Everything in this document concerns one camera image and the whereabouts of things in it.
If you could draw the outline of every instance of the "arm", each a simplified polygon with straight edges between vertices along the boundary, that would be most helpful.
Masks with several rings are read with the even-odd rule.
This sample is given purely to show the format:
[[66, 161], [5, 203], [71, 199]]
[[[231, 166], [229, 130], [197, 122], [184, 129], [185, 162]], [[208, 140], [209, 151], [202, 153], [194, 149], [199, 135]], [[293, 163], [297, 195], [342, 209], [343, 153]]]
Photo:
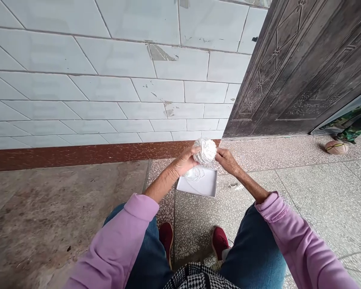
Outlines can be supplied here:
[[180, 175], [198, 164], [192, 158], [198, 151], [200, 148], [187, 148], [142, 195], [131, 196], [124, 209], [95, 235], [64, 288], [126, 287], [148, 224], [158, 212], [158, 203]]
[[256, 209], [269, 224], [298, 288], [358, 288], [324, 240], [277, 192], [269, 193], [257, 184], [228, 150], [218, 148], [216, 160], [256, 200]]

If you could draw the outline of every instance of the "door panel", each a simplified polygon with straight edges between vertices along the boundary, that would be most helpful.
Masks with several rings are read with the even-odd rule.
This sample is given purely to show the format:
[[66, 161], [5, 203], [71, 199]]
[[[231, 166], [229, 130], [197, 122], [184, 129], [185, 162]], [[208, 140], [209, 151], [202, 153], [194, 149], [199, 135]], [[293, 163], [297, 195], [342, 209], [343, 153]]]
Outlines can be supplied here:
[[361, 1], [274, 1], [224, 136], [309, 133], [361, 94]]

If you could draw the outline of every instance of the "pink sleeve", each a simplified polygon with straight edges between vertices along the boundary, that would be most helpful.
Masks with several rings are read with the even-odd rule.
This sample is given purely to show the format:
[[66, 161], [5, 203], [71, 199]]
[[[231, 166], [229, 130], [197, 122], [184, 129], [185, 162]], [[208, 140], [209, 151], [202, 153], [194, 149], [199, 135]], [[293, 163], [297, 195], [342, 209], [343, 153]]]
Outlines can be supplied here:
[[277, 192], [256, 208], [269, 224], [299, 289], [358, 288], [324, 240]]
[[93, 238], [77, 262], [65, 289], [123, 289], [135, 263], [148, 223], [159, 205], [146, 195], [133, 194]]

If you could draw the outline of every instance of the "brown ball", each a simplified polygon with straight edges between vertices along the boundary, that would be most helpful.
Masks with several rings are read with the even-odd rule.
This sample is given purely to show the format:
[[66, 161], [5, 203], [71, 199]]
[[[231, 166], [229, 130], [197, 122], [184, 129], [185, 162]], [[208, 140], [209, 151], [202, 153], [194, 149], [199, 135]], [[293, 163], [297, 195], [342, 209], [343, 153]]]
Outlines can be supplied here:
[[332, 155], [344, 155], [348, 152], [349, 146], [346, 143], [332, 140], [325, 145], [325, 149]]

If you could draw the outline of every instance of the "red shoe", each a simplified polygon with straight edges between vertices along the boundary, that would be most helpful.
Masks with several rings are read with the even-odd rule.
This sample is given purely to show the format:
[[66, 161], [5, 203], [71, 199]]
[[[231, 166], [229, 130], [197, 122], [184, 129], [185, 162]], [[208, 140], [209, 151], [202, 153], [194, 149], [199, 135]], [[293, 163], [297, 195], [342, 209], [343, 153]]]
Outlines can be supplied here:
[[222, 251], [230, 248], [225, 231], [221, 227], [215, 227], [211, 236], [211, 245], [218, 262], [222, 262]]
[[164, 246], [164, 250], [166, 251], [166, 258], [168, 264], [170, 265], [170, 269], [172, 270], [171, 248], [172, 242], [174, 240], [174, 231], [172, 230], [172, 226], [169, 222], [165, 222], [159, 227], [159, 240]]

